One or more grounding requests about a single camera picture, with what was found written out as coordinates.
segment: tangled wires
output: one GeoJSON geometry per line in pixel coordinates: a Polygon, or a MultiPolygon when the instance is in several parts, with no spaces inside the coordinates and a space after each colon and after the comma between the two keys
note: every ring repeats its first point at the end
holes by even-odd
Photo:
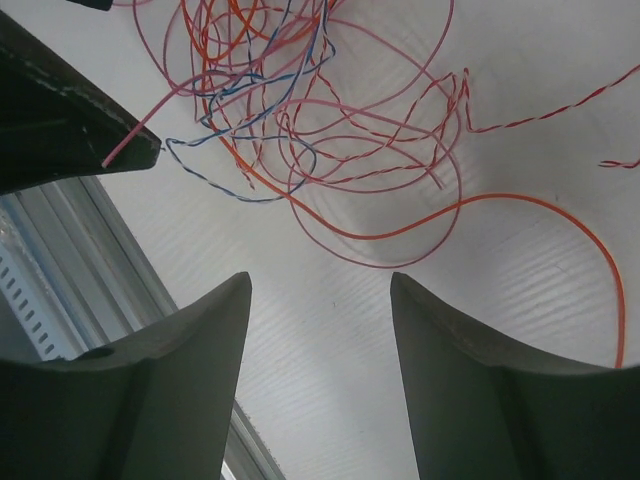
{"type": "MultiPolygon", "coordinates": [[[[417,60],[385,40],[372,29],[337,13],[347,0],[177,0],[168,22],[162,54],[156,55],[140,23],[142,5],[153,0],[133,0],[133,19],[140,38],[171,91],[141,121],[148,121],[170,98],[193,100],[194,120],[203,127],[195,139],[167,138],[168,152],[192,175],[218,191],[245,203],[288,201],[303,231],[313,242],[351,263],[374,268],[399,268],[419,262],[439,248],[453,231],[464,205],[488,199],[533,203],[562,215],[580,228],[607,260],[618,291],[618,353],[624,355],[625,298],[622,280],[611,254],[579,220],[543,200],[510,193],[465,198],[462,174],[454,154],[459,138],[497,129],[512,129],[543,121],[587,103],[640,71],[640,65],[616,81],[598,88],[580,101],[545,115],[503,125],[476,127],[470,106],[470,72],[435,76],[431,64],[443,45],[454,15],[449,0],[446,20],[428,58],[417,60]],[[396,55],[413,72],[396,91],[362,106],[349,101],[340,87],[333,60],[349,45],[333,40],[329,31],[350,31],[368,38],[380,55],[396,55]],[[169,47],[178,34],[187,36],[182,58],[190,63],[190,78],[174,80],[169,67],[169,47]],[[395,102],[403,98],[407,108],[398,113],[395,102]],[[244,189],[222,185],[207,178],[182,159],[185,149],[221,142],[244,178],[244,189]],[[357,198],[381,198],[385,194],[433,188],[446,200],[441,208],[417,221],[391,231],[362,234],[329,221],[318,208],[302,199],[303,187],[322,188],[357,198]],[[393,265],[381,265],[338,253],[309,228],[314,220],[339,238],[374,242],[398,238],[435,219],[447,226],[429,248],[393,265]]],[[[137,133],[129,136],[107,157],[107,165],[137,133]]],[[[605,167],[632,168],[635,164],[605,161],[605,167]]]]}

